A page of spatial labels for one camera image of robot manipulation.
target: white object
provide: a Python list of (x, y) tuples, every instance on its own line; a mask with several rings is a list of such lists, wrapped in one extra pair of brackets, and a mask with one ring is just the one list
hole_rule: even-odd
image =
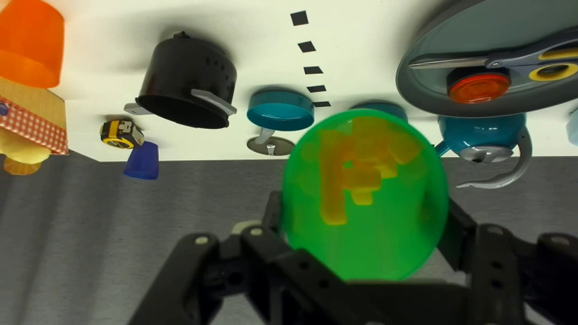
[[(268, 85), (307, 94), (307, 85), (325, 85), (313, 101), (316, 123), (369, 100), (399, 103), (410, 123), (432, 143), (439, 141), (436, 119), (401, 100), (396, 71), (414, 35), (443, 9), (445, 0), (49, 0), (65, 17), (65, 62), (56, 91), (67, 100), (69, 147), (96, 161), (127, 161), (128, 152), (100, 141), (107, 116), (125, 116), (139, 96), (156, 45), (179, 31), (204, 36), (224, 47), (237, 67), (233, 107), (226, 130), (199, 130), (157, 116), (134, 116), (147, 139), (159, 145), (163, 161), (278, 159), (253, 154), (246, 141), (258, 127), (246, 119), (249, 98)], [(295, 27), (289, 15), (307, 11), (309, 26)], [(313, 42), (316, 53), (296, 44)], [(304, 74), (318, 65), (324, 74)], [(528, 116), (537, 156), (578, 156), (566, 136), (567, 110)], [(293, 143), (304, 132), (277, 132)]]

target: gray plate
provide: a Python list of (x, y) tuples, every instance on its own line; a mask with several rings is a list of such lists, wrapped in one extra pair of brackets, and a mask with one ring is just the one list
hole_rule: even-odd
[(459, 105), (446, 96), (452, 69), (416, 71), (416, 58), (443, 54), (488, 54), (538, 42), (578, 27), (578, 0), (457, 0), (417, 36), (398, 69), (398, 91), (412, 105), (441, 116), (510, 116), (553, 107), (578, 98), (578, 78), (531, 83), (511, 76), (506, 96), (482, 105)]
[(258, 138), (248, 141), (248, 148), (262, 156), (289, 156), (293, 143), (282, 138), (269, 138), (268, 143), (257, 143)]

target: gray disc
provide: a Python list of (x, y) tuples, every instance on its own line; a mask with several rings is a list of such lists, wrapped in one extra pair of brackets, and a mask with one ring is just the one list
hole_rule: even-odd
[(293, 143), (282, 138), (269, 138), (266, 143), (258, 143), (258, 138), (248, 141), (248, 148), (262, 156), (289, 156)]

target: black cylinder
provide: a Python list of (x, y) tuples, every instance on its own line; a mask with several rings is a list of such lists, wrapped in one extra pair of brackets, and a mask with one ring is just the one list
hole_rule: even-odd
[(192, 91), (206, 91), (231, 103), (235, 80), (235, 65), (219, 47), (181, 33), (156, 47), (136, 101), (179, 125), (226, 128), (228, 114), (192, 96)]

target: orange object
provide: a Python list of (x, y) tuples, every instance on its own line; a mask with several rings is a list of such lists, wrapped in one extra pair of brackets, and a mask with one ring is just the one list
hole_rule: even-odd
[(60, 83), (63, 17), (42, 0), (11, 0), (0, 13), (0, 76), (38, 89)]
[(457, 80), (450, 98), (463, 105), (488, 103), (506, 94), (510, 78), (502, 73), (479, 73)]
[(42, 168), (42, 165), (22, 165), (18, 161), (13, 161), (9, 157), (4, 159), (4, 172), (9, 175), (33, 175)]

